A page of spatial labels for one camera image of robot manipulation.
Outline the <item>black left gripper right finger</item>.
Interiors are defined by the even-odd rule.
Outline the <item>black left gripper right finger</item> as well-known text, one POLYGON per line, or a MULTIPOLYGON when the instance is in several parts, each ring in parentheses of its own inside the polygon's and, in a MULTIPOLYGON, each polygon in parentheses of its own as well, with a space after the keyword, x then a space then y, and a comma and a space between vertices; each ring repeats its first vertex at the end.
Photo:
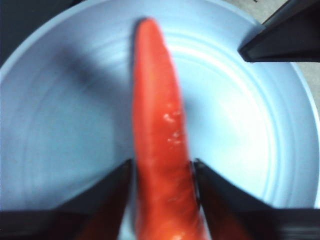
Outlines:
POLYGON ((241 190, 197 158, 198 200, 213 240, 318 240, 318 208, 274 208, 241 190))

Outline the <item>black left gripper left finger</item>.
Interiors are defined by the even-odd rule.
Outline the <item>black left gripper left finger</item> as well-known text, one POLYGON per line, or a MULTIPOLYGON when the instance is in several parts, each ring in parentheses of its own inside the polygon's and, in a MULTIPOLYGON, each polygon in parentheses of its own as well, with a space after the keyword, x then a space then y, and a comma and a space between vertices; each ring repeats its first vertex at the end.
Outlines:
POLYGON ((115 240, 128 202, 132 160, 52 210, 0 213, 2 240, 115 240))

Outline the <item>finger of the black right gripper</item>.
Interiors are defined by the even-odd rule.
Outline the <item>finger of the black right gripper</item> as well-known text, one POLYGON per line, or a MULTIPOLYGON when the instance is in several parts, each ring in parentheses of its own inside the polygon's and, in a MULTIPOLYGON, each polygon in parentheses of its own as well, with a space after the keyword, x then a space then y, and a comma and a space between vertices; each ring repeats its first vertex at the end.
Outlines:
POLYGON ((238 49, 246 62, 320 61, 320 2, 288 0, 238 49))

